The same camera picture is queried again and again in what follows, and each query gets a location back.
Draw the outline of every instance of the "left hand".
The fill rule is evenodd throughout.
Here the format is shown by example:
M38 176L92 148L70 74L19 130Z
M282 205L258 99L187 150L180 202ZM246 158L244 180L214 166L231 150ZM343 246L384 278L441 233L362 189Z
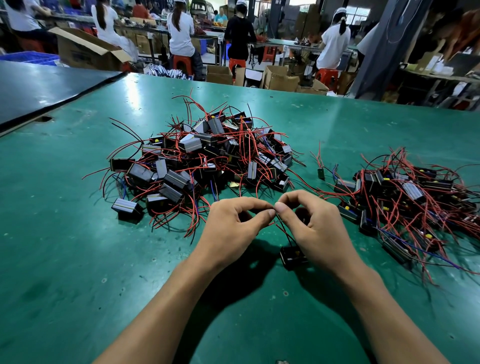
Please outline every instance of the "left hand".
M254 217L249 210L261 210ZM235 262L258 232L275 217L273 206L254 197L223 199L212 204L200 240L192 252L217 272Z

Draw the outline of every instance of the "van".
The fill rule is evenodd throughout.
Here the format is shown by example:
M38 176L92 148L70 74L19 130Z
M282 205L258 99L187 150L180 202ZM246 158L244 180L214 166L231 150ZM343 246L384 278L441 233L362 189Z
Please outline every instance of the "van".
M205 0L193 0L190 5L190 14L195 15L197 19L213 20L215 18L213 11L212 3Z

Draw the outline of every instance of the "wire bundle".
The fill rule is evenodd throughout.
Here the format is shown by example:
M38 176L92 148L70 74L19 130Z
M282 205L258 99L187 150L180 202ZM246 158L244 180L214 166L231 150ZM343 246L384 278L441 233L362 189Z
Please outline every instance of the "wire bundle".
M166 133L143 139L126 124L112 119L114 126L134 140L107 157L110 167L103 169L100 189L105 197L108 182L114 180L119 198L112 208L119 212L119 218L125 217L125 212L128 219L141 211L143 206L137 204L142 203L152 217L152 229L168 224L179 214L190 215L185 237L192 236L193 241L210 207L205 193L211 192L218 201L219 191L226 186L238 196L249 192L258 197L262 185L282 192L293 186L285 172L297 160L297 154L282 141L284 133L274 132L259 118L247 117L226 103L206 112L189 96L179 97L187 107L187 120L172 117ZM201 111L201 119L192 120L191 105ZM264 126L254 128L254 120ZM131 147L135 152L130 157L117 158ZM278 227L287 233L284 227Z
M405 148L390 150L367 161L365 168L353 176L353 181L343 180L337 173L338 165L329 170L319 153L314 156L323 170L331 173L333 192L310 187L321 198L340 200L340 214L359 224L360 232L380 237L383 248L399 263L421 263L423 271L432 281L427 264L462 269L448 259L444 246L448 233L458 243L458 234L480 238L479 206L475 199L480 192L468 189L458 169L439 165L417 167L407 159ZM433 263L432 259L441 261Z

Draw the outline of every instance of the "green workbench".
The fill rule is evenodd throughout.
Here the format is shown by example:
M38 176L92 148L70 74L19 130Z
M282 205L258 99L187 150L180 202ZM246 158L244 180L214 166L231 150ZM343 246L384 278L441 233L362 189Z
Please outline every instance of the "green workbench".
M118 221L98 190L101 173L81 180L132 140L109 117L148 137L166 131L171 115L186 118L182 99L170 98L190 92L205 109L227 101L248 111L248 103L253 115L287 133L291 146L305 153L307 167L294 170L324 189L309 156L319 141L324 163L338 163L344 178L361 168L360 153L373 158L389 146L406 146L412 160L425 164L456 168L480 161L476 113L130 74L52 112L54 120L0 139L0 363L91 362L195 247L201 229L193 245L180 231L188 216L176 218L169 231L151 232L148 216L138 225ZM479 183L475 168L462 170L467 185ZM112 202L117 189L111 184L107 190ZM438 287L424 284L417 270L405 270L375 239L345 224L363 260L446 357L453 364L480 363L479 280L431 267ZM346 297L314 268L287 272L278 257L287 243L278 228L268 227L217 277L186 328L178 363L369 362L365 334ZM480 270L474 248L449 254Z

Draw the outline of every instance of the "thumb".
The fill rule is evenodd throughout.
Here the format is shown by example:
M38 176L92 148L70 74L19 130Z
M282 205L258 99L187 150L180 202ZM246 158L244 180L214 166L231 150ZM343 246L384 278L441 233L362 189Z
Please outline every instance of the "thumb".
M295 215L295 212L283 202L275 203L275 211L280 216L285 225L288 226L293 236L298 236L300 230L305 226L303 222Z
M275 214L276 212L272 208L269 210L264 210L256 214L250 220L244 222L244 224L248 226L256 235L261 229L268 226L268 224L275 217Z

